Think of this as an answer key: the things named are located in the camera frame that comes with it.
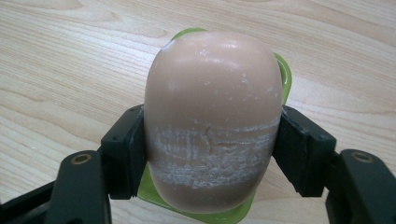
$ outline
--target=light wood surface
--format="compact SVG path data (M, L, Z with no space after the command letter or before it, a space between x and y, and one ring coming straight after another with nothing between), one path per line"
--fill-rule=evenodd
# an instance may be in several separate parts
M64 157L99 147L142 104L155 54L189 27L254 35L293 73L288 105L396 174L396 2L0 2L0 200L54 180ZM242 223L328 223L272 160ZM196 223L138 199L114 223Z

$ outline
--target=white residue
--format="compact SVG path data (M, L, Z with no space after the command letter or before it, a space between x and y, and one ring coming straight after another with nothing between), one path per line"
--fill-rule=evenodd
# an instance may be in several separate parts
M275 143L279 119L240 128L191 120L194 129L156 128L148 134L150 169L165 183L193 189L231 186L264 172Z

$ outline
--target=green soap dish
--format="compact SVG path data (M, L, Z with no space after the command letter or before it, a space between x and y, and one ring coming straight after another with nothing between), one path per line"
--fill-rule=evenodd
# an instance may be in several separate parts
M190 28L187 30L184 30L177 35L175 35L175 38L190 33L190 32L198 32L198 31L204 31L204 29L201 28ZM291 88L291 71L289 69L288 64L286 61L278 54L275 54L279 69L280 69L280 74L282 76L282 104L284 105L288 99L290 88ZM221 212L221 213L214 213L214 214L192 214L192 213L186 213L180 210L177 210L176 208L173 208L171 205L166 203L163 198L161 198L160 194L158 191L155 189L154 184L151 179L151 175L149 172L149 167L146 166L146 169L143 173L142 180L140 181L140 187L139 191L137 192L137 197L143 201L146 201L148 203L153 203L156 204L160 207L169 209L171 211L180 213L183 216L186 217L192 217L194 219L197 219L199 221L202 221L204 223L212 223L212 224L230 224L230 223L238 223L241 221L247 214L248 211L250 210L250 207L253 203L254 199L254 193L250 195L247 200L242 203L241 205L235 207L234 209Z

